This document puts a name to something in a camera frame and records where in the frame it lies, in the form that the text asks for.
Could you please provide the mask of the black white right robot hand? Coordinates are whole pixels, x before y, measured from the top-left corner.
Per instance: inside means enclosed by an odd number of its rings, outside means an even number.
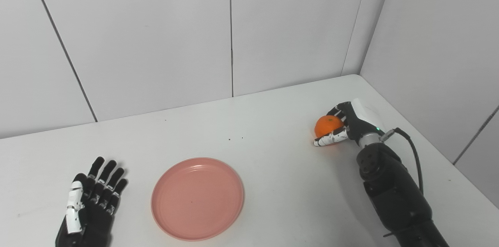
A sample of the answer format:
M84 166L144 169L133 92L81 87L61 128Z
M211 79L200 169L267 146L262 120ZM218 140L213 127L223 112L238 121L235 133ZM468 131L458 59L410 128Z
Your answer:
M381 143L382 136L385 135L384 126L376 111L364 105L359 98L335 105L319 121L334 122L336 125L324 134L316 133L314 146L352 140L365 148L370 144Z

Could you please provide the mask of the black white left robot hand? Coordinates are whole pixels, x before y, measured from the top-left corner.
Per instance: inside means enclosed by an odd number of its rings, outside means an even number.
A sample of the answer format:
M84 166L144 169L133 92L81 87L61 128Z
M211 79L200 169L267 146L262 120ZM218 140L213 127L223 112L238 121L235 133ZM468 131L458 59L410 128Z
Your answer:
M115 160L98 156L87 174L77 174L68 192L56 247L108 247L115 213L128 185Z

